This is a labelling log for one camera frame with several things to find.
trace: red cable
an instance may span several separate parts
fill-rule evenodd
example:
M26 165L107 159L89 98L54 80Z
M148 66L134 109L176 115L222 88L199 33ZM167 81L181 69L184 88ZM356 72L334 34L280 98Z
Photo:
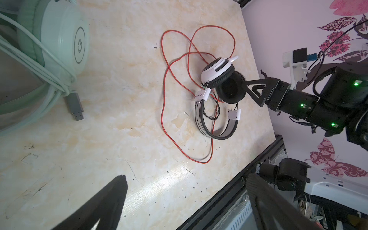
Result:
M226 30L225 28L222 28L222 27L219 27L219 26L211 26L211 25L208 25L208 26L203 26L203 27L200 27L198 30L200 30L200 29L202 29L202 28L204 28L204 27L217 27L217 28L220 28L220 29L223 29L223 30L225 30L225 31L227 31L232 37L233 37L233 39L234 39L234 49L233 49L233 52L231 53L231 56L234 54L234 50L235 50L235 38L234 38L234 36L228 31L228 30ZM180 34L182 34L184 37L186 37L189 41L190 41L190 45L189 45L189 51L188 51L188 53L185 53L185 54L183 54L180 58L178 58L178 59L176 59L175 61L173 61L171 64L169 64L168 63L168 61L167 61L167 59L166 59L166 56L165 56L165 53L164 53L164 51L163 51L163 45L162 45L162 41L163 41L163 37L164 37L164 35L166 34L166 33L168 33L168 32L177 32L177 33L180 33ZM167 76L167 72L168 71L170 71L171 72L171 74L172 74L172 76L174 77L174 79L182 86L182 87L184 87L186 90L188 90L194 97L195 97L195 94L192 92L192 91L190 91L187 87L185 87L182 83L180 83L179 82L179 80L175 77L175 75L174 75L174 73L172 72L172 70L171 70L171 66L175 63L175 62L177 62L177 61L179 61L179 60L181 60L183 57L185 57L186 55L188 55L188 63L187 63L187 70L188 70L188 74L189 74L189 77L190 77L190 79L197 85L197 86L199 86L200 88L201 88L201 86L200 85L198 85L194 80L193 80L193 78L192 78L192 76L190 75L190 72L189 72L189 55L190 54L199 54L200 56L201 56L201 58L205 61L205 63L207 63L208 64L208 62L204 59L204 57L201 55L201 54L209 54L209 55L211 55L212 57L214 57L215 59L216 59L216 57L214 56L214 55L212 55L212 54L210 54L210 53L207 53L207 52L199 52L199 50L197 49L197 47L193 44L193 39L194 39L194 35L193 35L193 37L192 37L192 39L190 40L189 38L188 38L188 36L186 36L185 34L183 34L182 32L180 32L180 31L176 31L176 30L168 30L168 31L166 31L165 33L163 33L163 35L162 35L162 37L161 37L161 51L162 51L162 55L163 55L163 57L164 57L164 59L165 59L165 62L166 62L166 64L167 64L167 69L166 69L166 71L165 71L165 75L164 75L164 79L163 79L163 107L162 107L162 112L161 112L161 126L162 126L162 129L163 129L163 131L165 132L165 134L167 135L167 137L169 137L170 138L170 140L177 146L177 148L187 157L187 158L189 158L190 160L192 160L192 161L195 161L195 162L197 162L197 163L200 163L200 164L206 164L206 163L208 163L211 159L212 159L212 155L213 155L213 139L211 139L211 156L210 156L210 158L206 161L206 162L201 162L201 161L197 161L197 160L194 160L194 159L192 159L192 158L190 158L180 147L179 147L179 145L171 138L171 136L166 132L166 130L165 130L165 127L164 127L164 125L163 125L163 112L164 112L164 110L165 110L165 81L166 81L166 76ZM190 48L191 48L191 45L193 45L193 47L197 50L197 52L190 52ZM214 98L214 99L216 99L217 101L219 101L219 102L222 102L222 101L220 101L218 98L215 98L212 94L211 94L211 96ZM216 104L216 108L215 108L215 117L217 116L217 107L218 107L219 105L218 104ZM215 122L216 122L216 120L213 122L213 125L212 125L212 133L213 133L213 129L214 129L214 127L215 127Z

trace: white cable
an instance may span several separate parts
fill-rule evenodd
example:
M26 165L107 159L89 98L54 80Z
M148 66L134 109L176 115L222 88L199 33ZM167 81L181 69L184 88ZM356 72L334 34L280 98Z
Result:
M46 114L56 103L61 95L67 96L70 93L70 85L73 83L77 77L70 71L67 66L61 62L57 57L55 57L32 33L30 33L25 27L11 18L0 13L0 18L13 24L24 32L29 38L31 38L47 55L49 55L58 65L60 65L69 75L55 76L45 67L40 65L38 62L28 57L25 53L13 47L8 41L6 41L2 36L0 36L0 50L8 54L10 57L14 58L16 61L24 65L39 78L50 84L49 90L45 96L44 101L41 105L27 118L24 120L0 130L0 135L12 132L24 125L35 122L37 119Z

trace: black ear cushion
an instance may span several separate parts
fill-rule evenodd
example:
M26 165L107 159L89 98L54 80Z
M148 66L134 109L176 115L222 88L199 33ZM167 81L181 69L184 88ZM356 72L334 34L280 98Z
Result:
M210 89L213 89L216 86L221 85L224 81L226 81L233 74L234 70L235 70L235 67L233 64L231 64L231 66L225 72L223 72L220 76L210 81L208 85L205 84L205 86Z
M242 87L245 78L238 71L224 81L221 85L216 87L219 97L226 103L234 104L245 97L245 90Z

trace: headphone ear cup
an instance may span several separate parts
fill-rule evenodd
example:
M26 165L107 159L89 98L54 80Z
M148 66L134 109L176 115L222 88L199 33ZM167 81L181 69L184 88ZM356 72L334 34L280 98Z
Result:
M244 76L238 71L234 71L226 81L216 87L216 92L224 102L228 104L237 103L246 94L246 91L242 87L244 81Z
M42 18L50 0L25 0L20 9L17 21L41 41ZM18 43L21 50L30 58L44 66L42 49L25 33L17 29Z
M234 73L235 67L233 64L220 76L213 79L212 81L208 82L208 85L205 84L206 87L213 89L216 86L221 85L224 81L226 81L233 73Z

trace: butterfly decal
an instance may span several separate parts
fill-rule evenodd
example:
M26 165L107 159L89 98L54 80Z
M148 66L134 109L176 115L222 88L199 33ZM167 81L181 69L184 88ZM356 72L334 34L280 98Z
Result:
M337 177L343 177L347 175L349 177L368 177L368 172L348 163L337 162L335 158L335 149L327 138L323 138L322 142L317 146L318 152L311 152L310 158L315 165L325 164L322 171L335 175Z

